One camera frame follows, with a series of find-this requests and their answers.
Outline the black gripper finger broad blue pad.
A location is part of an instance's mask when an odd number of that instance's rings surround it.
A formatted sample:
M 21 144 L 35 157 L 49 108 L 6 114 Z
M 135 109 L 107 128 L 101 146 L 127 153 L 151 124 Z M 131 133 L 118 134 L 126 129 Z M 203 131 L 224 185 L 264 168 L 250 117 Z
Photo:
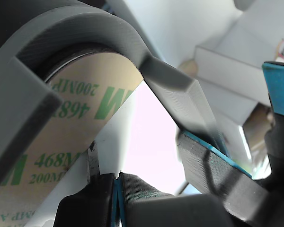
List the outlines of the black gripper finger broad blue pad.
M 268 134 L 268 153 L 284 161 L 284 63 L 266 61 L 262 69 L 275 120 L 275 125 Z

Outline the black idle gripper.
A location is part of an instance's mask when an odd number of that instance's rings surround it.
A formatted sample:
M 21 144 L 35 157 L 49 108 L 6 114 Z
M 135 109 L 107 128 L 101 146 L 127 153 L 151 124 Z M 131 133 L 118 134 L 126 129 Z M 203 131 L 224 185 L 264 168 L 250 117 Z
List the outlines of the black idle gripper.
M 284 200 L 278 195 L 186 133 L 177 142 L 186 180 L 199 191 L 222 198 L 227 211 L 251 227 L 284 227 Z

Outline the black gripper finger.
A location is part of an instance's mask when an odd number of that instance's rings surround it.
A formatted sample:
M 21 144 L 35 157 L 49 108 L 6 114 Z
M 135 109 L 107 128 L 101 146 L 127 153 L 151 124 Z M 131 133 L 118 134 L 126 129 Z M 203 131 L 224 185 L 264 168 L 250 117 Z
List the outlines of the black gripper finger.
M 120 172 L 113 185 L 113 226 L 127 226 L 126 210 L 134 202 L 169 195 L 136 175 Z

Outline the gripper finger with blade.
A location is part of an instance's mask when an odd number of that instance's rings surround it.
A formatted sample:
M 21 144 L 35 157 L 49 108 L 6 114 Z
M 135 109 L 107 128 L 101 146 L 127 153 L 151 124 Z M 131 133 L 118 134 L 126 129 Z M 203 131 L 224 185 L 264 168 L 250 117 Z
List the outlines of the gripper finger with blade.
M 100 173 L 95 141 L 87 149 L 87 180 L 82 190 L 60 201 L 55 227 L 110 226 L 115 173 Z

